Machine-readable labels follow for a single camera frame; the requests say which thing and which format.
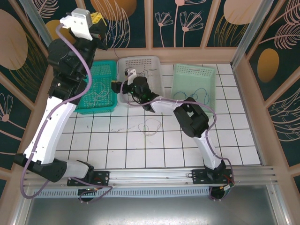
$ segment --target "plastic basket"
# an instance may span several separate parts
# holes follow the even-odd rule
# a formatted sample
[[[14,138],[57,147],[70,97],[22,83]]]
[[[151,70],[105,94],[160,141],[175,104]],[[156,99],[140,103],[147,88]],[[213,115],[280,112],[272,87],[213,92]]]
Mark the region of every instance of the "plastic basket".
[[[176,100],[193,97],[197,102],[215,110],[215,69],[176,64],[171,98]],[[212,113],[202,108],[209,116]]]
[[[116,62],[95,61],[90,71],[93,78],[92,86],[80,99],[75,112],[80,114],[112,112],[117,105],[117,94],[111,90],[111,81],[117,76]]]
[[[138,56],[123,58],[118,61],[118,81],[125,81],[125,69],[134,68],[138,76],[145,76],[148,80],[149,87],[152,92],[165,96],[165,90],[163,86],[163,78],[160,70],[160,61],[156,56]],[[125,99],[129,102],[134,102],[130,95],[125,95]],[[118,102],[120,105],[126,105],[130,107],[123,98],[118,94]]]

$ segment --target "green basket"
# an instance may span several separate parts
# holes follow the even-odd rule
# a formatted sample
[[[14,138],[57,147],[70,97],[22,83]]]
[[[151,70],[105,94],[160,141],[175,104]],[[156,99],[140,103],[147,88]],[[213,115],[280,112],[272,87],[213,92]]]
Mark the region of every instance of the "green basket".
[[[171,98],[176,100],[193,97],[197,102],[215,110],[215,69],[176,64]],[[202,108],[208,116],[212,113]]]
[[[90,69],[92,86],[82,96],[75,112],[80,114],[109,113],[117,105],[117,94],[111,90],[111,81],[117,77],[115,61],[95,61]]]

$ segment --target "yellow component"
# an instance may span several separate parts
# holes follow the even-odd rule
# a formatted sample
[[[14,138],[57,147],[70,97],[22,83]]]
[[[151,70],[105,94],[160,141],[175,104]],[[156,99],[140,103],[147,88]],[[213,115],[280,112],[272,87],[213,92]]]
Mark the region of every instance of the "yellow component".
[[[100,12],[92,13],[90,16],[92,18],[93,24],[98,23],[102,19],[103,22],[104,22],[104,24],[105,24],[105,26],[107,26],[107,24],[105,22],[105,19],[104,19],[104,17],[102,16],[102,14]]]

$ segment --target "white tiled floor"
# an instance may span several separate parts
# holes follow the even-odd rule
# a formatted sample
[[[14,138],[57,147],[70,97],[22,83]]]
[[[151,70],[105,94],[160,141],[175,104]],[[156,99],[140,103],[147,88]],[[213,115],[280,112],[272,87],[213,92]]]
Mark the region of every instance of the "white tiled floor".
[[[233,165],[259,165],[230,65],[203,66],[216,71],[217,122],[210,131],[216,153],[229,158]],[[169,98],[173,65],[162,65],[162,73]],[[117,106],[112,113],[95,115],[73,113],[55,156],[87,161],[96,169],[203,166],[195,142],[181,131],[174,116],[145,112],[141,107]]]

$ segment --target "black mounting plate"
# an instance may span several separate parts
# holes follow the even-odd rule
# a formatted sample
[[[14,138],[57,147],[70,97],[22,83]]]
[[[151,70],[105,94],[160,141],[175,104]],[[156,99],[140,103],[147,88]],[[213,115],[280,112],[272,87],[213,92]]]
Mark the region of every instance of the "black mounting plate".
[[[190,178],[193,179],[193,184],[227,184],[228,180],[225,176],[227,176],[230,179],[232,178],[231,169],[225,169],[223,171],[223,174],[220,175],[219,178],[216,180],[211,180],[207,176],[206,172],[207,171],[205,169],[192,170]]]
[[[95,171],[94,172],[94,179],[90,182],[90,184],[93,185],[101,185],[101,186],[107,186],[109,182],[109,171]],[[85,184],[82,184],[76,180],[70,179],[67,180],[67,186],[69,187],[82,187],[87,186]]]

